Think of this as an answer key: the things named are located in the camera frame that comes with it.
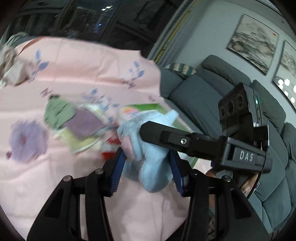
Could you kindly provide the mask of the red white knitted sock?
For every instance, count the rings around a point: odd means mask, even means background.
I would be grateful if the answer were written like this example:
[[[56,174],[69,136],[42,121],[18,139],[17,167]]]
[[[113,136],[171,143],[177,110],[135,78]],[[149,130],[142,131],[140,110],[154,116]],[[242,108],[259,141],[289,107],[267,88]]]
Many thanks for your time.
[[[104,161],[111,160],[115,154],[117,149],[121,146],[121,142],[119,138],[116,137],[110,137],[108,140],[106,140],[100,149],[101,156]]]

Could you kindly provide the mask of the light blue plush toy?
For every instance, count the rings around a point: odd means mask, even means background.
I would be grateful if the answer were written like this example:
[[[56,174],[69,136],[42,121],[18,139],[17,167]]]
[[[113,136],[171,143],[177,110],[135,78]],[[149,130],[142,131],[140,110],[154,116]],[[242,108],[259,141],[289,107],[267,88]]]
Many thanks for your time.
[[[178,116],[175,110],[166,114],[149,111],[126,121],[117,129],[121,148],[127,157],[124,176],[141,183],[150,193],[163,190],[172,181],[173,175],[167,160],[169,150],[144,142],[139,134],[140,127],[148,121],[171,127]]]

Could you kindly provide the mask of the cream yellow towel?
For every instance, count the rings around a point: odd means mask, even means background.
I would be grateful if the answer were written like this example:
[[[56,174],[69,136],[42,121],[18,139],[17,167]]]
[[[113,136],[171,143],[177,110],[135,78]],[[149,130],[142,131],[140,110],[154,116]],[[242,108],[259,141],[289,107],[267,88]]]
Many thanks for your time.
[[[90,103],[78,106],[70,120],[53,130],[53,136],[73,154],[87,149],[108,153],[120,145],[113,117],[107,114],[106,109]]]

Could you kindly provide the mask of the purple knitted cloth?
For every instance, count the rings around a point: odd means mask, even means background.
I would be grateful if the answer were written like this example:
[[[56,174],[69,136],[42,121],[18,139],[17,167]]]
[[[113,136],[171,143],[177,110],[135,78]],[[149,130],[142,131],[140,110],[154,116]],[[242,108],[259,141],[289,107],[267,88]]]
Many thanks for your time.
[[[97,135],[105,130],[104,121],[85,108],[77,108],[75,115],[64,124],[77,138]]]

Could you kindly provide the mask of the green cardboard box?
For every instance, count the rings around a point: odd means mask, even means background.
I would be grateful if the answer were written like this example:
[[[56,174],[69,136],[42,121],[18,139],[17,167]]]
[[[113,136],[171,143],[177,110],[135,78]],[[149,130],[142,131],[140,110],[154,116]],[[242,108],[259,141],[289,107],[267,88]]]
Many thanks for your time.
[[[171,106],[167,105],[166,103],[132,104],[128,106],[133,106],[137,108],[140,111],[138,115],[147,113],[149,111],[157,111],[158,113],[166,114],[171,110]],[[172,127],[190,133],[202,133],[198,129],[198,127],[195,126],[193,122],[178,107],[176,107],[174,104],[172,105],[172,107],[179,113],[179,117],[173,122],[173,124],[171,125]]]

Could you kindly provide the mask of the grey fabric sofa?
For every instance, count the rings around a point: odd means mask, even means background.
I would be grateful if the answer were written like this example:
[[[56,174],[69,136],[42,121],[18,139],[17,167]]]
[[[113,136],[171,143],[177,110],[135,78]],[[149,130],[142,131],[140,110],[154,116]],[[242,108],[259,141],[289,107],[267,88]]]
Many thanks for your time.
[[[218,139],[236,138],[267,149],[265,171],[250,204],[271,240],[295,240],[295,127],[257,81],[210,55],[197,69],[161,67],[161,96],[190,128]]]

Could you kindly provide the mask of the pink lidded plastic jar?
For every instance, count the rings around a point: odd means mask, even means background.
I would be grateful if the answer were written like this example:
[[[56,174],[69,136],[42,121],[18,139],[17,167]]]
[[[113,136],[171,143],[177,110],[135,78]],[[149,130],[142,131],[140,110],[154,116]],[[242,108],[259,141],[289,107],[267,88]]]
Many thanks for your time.
[[[118,111],[117,124],[120,126],[135,118],[139,113],[140,111],[133,106],[124,106]]]

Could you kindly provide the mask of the striped throw pillow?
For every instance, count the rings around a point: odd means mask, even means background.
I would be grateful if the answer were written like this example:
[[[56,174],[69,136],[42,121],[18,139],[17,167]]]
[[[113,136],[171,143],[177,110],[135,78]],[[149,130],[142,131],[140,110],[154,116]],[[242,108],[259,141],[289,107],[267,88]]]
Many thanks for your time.
[[[180,76],[183,79],[190,77],[191,75],[196,74],[197,70],[184,63],[171,63],[165,66],[166,69],[172,71],[176,75]]]

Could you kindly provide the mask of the green knitted cloth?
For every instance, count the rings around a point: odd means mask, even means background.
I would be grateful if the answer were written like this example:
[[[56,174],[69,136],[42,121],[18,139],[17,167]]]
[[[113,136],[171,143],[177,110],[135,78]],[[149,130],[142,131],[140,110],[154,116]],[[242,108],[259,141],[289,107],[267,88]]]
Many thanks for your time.
[[[45,109],[44,122],[52,129],[60,129],[75,115],[76,111],[72,104],[58,96],[52,96]]]

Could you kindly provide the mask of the pink floral tablecloth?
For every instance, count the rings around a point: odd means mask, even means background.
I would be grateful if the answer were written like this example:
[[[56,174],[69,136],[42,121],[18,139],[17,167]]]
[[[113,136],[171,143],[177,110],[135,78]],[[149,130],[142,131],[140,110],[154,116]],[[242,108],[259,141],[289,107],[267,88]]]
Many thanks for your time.
[[[144,114],[190,131],[161,94],[177,76],[139,51],[38,37],[1,50],[1,207],[27,238],[65,176],[101,168],[130,137],[117,129]]]

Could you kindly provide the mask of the right framed painting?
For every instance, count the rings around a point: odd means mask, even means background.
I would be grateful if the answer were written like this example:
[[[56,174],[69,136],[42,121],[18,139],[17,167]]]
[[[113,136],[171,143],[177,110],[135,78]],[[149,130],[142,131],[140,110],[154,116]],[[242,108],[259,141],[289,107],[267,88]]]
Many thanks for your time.
[[[295,48],[284,41],[280,62],[273,77],[273,84],[283,93],[295,108]]]

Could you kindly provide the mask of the framed painting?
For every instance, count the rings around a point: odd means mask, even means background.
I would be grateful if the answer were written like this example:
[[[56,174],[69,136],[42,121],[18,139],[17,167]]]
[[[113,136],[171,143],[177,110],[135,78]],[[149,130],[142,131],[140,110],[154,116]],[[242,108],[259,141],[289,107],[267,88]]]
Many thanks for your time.
[[[274,58],[279,34],[266,24],[242,15],[227,49],[234,52],[263,75],[267,75]]]
[[[280,62],[273,77],[273,84],[283,93],[295,108],[295,48],[284,41]]]

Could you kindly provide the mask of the grey curtain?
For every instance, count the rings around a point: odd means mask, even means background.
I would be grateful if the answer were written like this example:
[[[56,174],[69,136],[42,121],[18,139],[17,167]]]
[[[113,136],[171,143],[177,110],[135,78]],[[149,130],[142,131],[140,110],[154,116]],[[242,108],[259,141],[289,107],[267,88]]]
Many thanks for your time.
[[[211,3],[183,1],[161,32],[147,58],[158,66],[175,62]]]

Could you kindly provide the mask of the left framed painting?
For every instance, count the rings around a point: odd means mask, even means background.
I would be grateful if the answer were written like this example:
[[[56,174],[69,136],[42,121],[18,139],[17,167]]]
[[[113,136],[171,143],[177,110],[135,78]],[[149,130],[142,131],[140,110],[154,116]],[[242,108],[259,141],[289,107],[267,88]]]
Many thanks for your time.
[[[266,24],[242,15],[227,49],[234,52],[263,75],[267,75],[274,58],[279,34]]]

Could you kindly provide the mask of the crumpled beige cloth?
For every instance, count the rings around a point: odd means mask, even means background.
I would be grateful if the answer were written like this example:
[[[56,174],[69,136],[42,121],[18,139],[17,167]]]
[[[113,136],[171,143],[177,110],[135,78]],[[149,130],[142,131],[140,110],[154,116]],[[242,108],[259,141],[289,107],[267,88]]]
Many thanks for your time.
[[[13,44],[27,33],[19,32],[1,44],[1,88],[7,85],[17,86],[29,79],[28,63],[18,58]]]

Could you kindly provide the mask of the dark window frame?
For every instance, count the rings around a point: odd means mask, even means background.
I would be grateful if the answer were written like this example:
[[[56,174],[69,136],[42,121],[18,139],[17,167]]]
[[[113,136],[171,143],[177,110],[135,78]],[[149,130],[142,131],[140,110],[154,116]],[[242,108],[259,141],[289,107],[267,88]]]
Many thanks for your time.
[[[25,1],[1,34],[19,32],[138,50],[147,57],[182,1]]]

